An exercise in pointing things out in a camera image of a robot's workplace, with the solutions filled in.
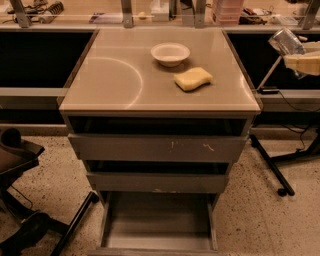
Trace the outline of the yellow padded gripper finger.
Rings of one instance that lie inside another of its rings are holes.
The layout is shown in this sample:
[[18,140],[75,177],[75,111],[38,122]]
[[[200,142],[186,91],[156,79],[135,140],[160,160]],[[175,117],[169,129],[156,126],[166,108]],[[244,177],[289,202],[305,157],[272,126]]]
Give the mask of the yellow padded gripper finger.
[[320,75],[320,54],[306,53],[286,55],[284,57],[285,66],[308,75]]
[[320,41],[304,42],[303,46],[307,53],[320,51]]

